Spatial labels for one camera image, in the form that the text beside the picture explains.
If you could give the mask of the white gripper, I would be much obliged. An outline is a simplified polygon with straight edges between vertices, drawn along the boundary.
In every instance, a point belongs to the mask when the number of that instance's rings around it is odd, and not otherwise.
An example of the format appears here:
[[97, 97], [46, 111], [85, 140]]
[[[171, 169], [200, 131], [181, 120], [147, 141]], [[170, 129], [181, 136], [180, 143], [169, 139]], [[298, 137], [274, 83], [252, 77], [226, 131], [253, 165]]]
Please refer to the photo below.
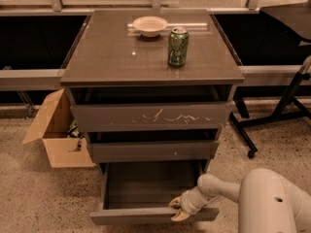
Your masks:
[[169, 206], [172, 208], [180, 208], [176, 215], [171, 217], [171, 220], [186, 220], [191, 215], [198, 213], [204, 206], [216, 202], [219, 198], [219, 195], [204, 194], [197, 186], [191, 190], [187, 190], [181, 197], [176, 197], [169, 203]]

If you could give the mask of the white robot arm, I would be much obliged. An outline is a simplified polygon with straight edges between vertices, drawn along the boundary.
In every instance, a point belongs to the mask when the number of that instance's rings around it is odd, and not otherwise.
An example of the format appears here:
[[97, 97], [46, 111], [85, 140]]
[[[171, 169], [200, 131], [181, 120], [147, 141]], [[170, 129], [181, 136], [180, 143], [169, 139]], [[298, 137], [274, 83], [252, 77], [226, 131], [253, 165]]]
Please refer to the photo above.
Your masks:
[[239, 233], [311, 233], [311, 196], [262, 168], [250, 171], [240, 183], [201, 175], [197, 186], [169, 203], [177, 210], [172, 219], [185, 220], [220, 197], [238, 205]]

